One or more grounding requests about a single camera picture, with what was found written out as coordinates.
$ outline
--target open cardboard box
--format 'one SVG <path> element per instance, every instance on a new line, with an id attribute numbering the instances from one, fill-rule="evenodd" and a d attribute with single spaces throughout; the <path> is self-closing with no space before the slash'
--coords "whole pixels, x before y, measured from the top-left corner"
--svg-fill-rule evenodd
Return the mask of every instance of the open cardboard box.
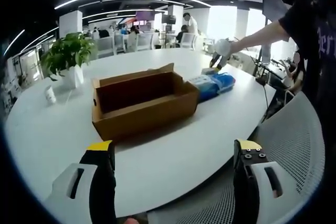
<path id="1" fill-rule="evenodd" d="M 104 141 L 118 142 L 194 114 L 199 91 L 173 68 L 171 63 L 93 80 L 92 122 Z"/>

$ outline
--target paper cup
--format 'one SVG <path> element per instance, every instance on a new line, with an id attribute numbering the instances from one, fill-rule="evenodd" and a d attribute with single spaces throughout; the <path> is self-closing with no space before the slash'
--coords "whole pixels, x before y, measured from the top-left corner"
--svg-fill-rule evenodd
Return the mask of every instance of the paper cup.
<path id="1" fill-rule="evenodd" d="M 49 104 L 56 103 L 56 97 L 51 85 L 46 88 L 44 94 Z"/>

